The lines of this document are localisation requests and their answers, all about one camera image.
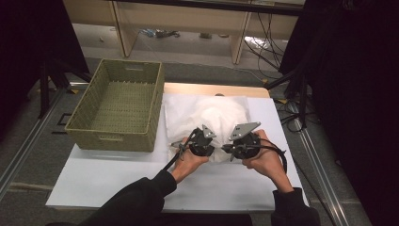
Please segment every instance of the white towel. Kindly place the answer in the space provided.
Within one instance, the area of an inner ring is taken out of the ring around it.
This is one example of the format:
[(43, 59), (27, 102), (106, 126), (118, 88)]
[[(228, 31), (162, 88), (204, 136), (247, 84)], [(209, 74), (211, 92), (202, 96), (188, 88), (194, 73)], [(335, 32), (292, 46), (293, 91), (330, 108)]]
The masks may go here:
[[(164, 98), (168, 142), (188, 137), (195, 128), (202, 129), (206, 125), (216, 137), (211, 145), (215, 147), (210, 157), (211, 162), (222, 162), (230, 159), (221, 147), (231, 143), (229, 136), (236, 124), (249, 122), (247, 97), (176, 95)], [(169, 156), (174, 155), (171, 148)]]

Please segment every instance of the metal bracket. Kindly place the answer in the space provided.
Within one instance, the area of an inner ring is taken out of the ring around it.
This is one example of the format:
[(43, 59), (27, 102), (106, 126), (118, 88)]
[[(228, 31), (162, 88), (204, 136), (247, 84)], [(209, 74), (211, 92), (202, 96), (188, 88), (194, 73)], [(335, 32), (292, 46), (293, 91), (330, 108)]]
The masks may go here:
[(252, 130), (254, 130), (260, 125), (261, 123), (259, 121), (235, 125), (229, 137), (229, 141), (233, 141), (244, 137), (245, 135), (249, 134)]
[(210, 130), (208, 127), (206, 127), (206, 125), (204, 124), (202, 125), (202, 131), (206, 138), (216, 137), (216, 134), (212, 132), (212, 130)]

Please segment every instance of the wire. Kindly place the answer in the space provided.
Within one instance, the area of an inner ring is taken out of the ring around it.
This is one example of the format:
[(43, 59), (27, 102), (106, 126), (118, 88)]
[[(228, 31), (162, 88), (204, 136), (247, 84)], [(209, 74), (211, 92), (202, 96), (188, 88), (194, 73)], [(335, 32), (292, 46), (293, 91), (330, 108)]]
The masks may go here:
[[(306, 107), (310, 110), (310, 112), (305, 113), (305, 115), (316, 115), (316, 110), (315, 110), (314, 106), (311, 104), (310, 101), (307, 101), (307, 102), (306, 102)], [(310, 120), (309, 118), (307, 118), (307, 119), (305, 119), (305, 120), (306, 120), (306, 121), (309, 121), (309, 122), (311, 122), (311, 123), (314, 123), (314, 124), (321, 124), (320, 121), (312, 121), (312, 120)]]
[(299, 171), (302, 173), (302, 175), (305, 177), (306, 181), (308, 182), (309, 186), (311, 187), (311, 189), (313, 190), (314, 194), (316, 195), (317, 199), (320, 201), (320, 203), (322, 204), (323, 208), (325, 209), (329, 220), (331, 220), (331, 223), (333, 226), (336, 226), (337, 224), (335, 223), (334, 219), (332, 218), (331, 213), (328, 211), (326, 205), (324, 204), (324, 202), (322, 201), (322, 198), (320, 196), (320, 194), (316, 191), (316, 188), (314, 187), (314, 185), (311, 183), (311, 180), (309, 179), (308, 175), (306, 175), (305, 171), (299, 166), (298, 162), (296, 161), (296, 159), (293, 157), (294, 160), (294, 164), (299, 168)]
[(255, 42), (256, 43), (256, 45), (259, 47), (259, 48), (262, 48), (262, 49), (264, 49), (265, 51), (267, 51), (267, 52), (270, 52), (270, 53), (272, 53), (272, 54), (276, 54), (276, 55), (279, 55), (279, 56), (281, 56), (282, 57), (282, 54), (279, 54), (279, 53), (274, 53), (273, 51), (271, 51), (271, 50), (268, 50), (267, 49), (267, 47), (265, 48), (265, 47), (263, 47), (263, 46), (261, 46), (256, 40), (255, 40), (255, 37), (252, 37), (253, 38), (253, 42)]
[[(166, 61), (166, 60), (163, 60), (161, 57), (159, 57), (159, 56), (155, 53), (155, 51), (150, 47), (149, 44), (147, 44), (143, 39), (141, 39), (141, 41), (144, 43), (144, 45), (145, 45), (147, 48), (149, 48), (149, 49), (152, 51), (153, 55), (154, 55), (159, 61), (162, 61), (162, 62), (164, 62), (164, 63), (175, 63), (175, 64), (183, 64), (183, 65), (198, 65), (198, 66), (206, 66), (206, 67), (226, 68), (226, 69), (230, 69), (230, 70), (234, 70), (234, 71), (238, 71), (238, 72), (250, 73), (250, 74), (252, 74), (257, 80), (259, 80), (259, 81), (261, 81), (261, 82), (263, 83), (262, 78), (258, 77), (255, 73), (253, 73), (253, 72), (251, 72), (251, 71), (249, 71), (249, 70), (235, 69), (235, 68), (231, 68), (231, 67), (228, 67), (228, 66), (220, 66), (220, 65), (206, 65), (206, 64), (199, 64), (199, 63), (182, 63), (182, 62), (178, 62), (178, 61)], [(262, 71), (260, 71), (260, 72), (261, 72), (261, 74), (262, 74), (263, 76), (266, 76), (266, 77), (269, 77), (269, 78), (278, 79), (278, 78), (275, 78), (275, 77), (268, 76), (268, 75), (262, 73)]]
[[(289, 108), (288, 108), (288, 104), (289, 104), (289, 103), (295, 103), (296, 105), (299, 105), (299, 102), (293, 101), (293, 100), (289, 100), (286, 104), (283, 104), (283, 105), (281, 105), (281, 106), (279, 107), (278, 112), (281, 112), (281, 111), (282, 111), (282, 112), (286, 112), (286, 113), (290, 114), (289, 116), (286, 116), (286, 117), (280, 119), (281, 125), (286, 124), (286, 127), (287, 127), (288, 131), (290, 131), (290, 132), (292, 132), (292, 133), (301, 132), (303, 128), (301, 128), (301, 129), (299, 129), (299, 130), (295, 130), (295, 129), (292, 129), (292, 128), (290, 127), (290, 123), (291, 123), (293, 120), (295, 120), (295, 119), (297, 119), (297, 118), (299, 117), (299, 113), (296, 113), (296, 112), (292, 111), (291, 109), (289, 109)], [(313, 115), (313, 114), (316, 114), (316, 112), (315, 112), (315, 111), (306, 112), (306, 113), (305, 113), (305, 116), (309, 116), (309, 115)], [(306, 119), (306, 118), (305, 118), (305, 120), (306, 120), (306, 121), (310, 121), (310, 122), (315, 123), (315, 124), (320, 124), (320, 122), (318, 122), (318, 121), (311, 121), (311, 120)]]
[(271, 29), (272, 17), (273, 17), (273, 14), (269, 14), (269, 28), (268, 28), (268, 29), (270, 30), (269, 38), (270, 38), (271, 42), (272, 42), (282, 53), (284, 53), (284, 51), (281, 50), (281, 49), (279, 48), (279, 46), (274, 42), (274, 40), (273, 40), (273, 38), (272, 38), (272, 29)]
[(264, 61), (266, 61), (268, 64), (270, 64), (270, 66), (272, 66), (272, 67), (275, 68), (276, 70), (279, 69), (279, 67), (276, 66), (275, 64), (273, 64), (270, 60), (266, 59), (264, 56), (262, 56), (261, 54), (258, 54), (255, 50), (253, 50), (253, 49), (249, 46), (249, 44), (248, 44), (248, 42), (247, 42), (246, 40), (244, 40), (244, 42), (246, 43), (247, 47), (252, 51), (252, 53), (253, 53), (254, 55), (256, 55), (256, 56), (258, 56), (258, 57), (261, 57)]
[(265, 40), (267, 40), (270, 43), (270, 47), (271, 47), (272, 52), (273, 52), (273, 58), (276, 60), (276, 64), (277, 64), (277, 66), (279, 68), (279, 65), (280, 65), (279, 57), (276, 55), (276, 51), (275, 51), (274, 46), (273, 46), (273, 42), (274, 41), (271, 40), (271, 21), (272, 21), (271, 20), (272, 19), (271, 14), (269, 14), (269, 23), (268, 23), (267, 31), (264, 28), (264, 25), (263, 25), (263, 22), (262, 22), (262, 19), (261, 19), (261, 14), (258, 12), (257, 15), (258, 15), (259, 22), (261, 23), (263, 32), (265, 34)]
[(180, 153), (176, 153), (173, 156), (173, 158), (170, 159), (170, 161), (167, 163), (167, 165), (163, 168), (163, 170), (168, 170), (173, 165), (173, 163), (176, 162), (176, 160), (179, 158), (179, 156), (180, 156)]

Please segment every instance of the woven basket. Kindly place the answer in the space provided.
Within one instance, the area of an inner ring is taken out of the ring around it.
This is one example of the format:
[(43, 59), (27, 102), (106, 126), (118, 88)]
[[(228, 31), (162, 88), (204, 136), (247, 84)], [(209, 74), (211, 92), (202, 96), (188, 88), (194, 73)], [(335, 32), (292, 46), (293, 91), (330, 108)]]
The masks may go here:
[(162, 63), (103, 59), (65, 130), (81, 149), (152, 152)]

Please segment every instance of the basket handle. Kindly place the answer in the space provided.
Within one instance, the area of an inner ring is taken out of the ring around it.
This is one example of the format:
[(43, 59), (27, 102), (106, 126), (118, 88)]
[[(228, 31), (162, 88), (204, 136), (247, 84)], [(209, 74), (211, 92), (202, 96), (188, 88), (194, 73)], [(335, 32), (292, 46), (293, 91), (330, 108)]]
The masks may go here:
[(123, 62), (126, 71), (144, 71), (144, 65), (137, 62)]
[(105, 140), (105, 141), (123, 141), (122, 135), (99, 134), (97, 135), (97, 137), (100, 140)]

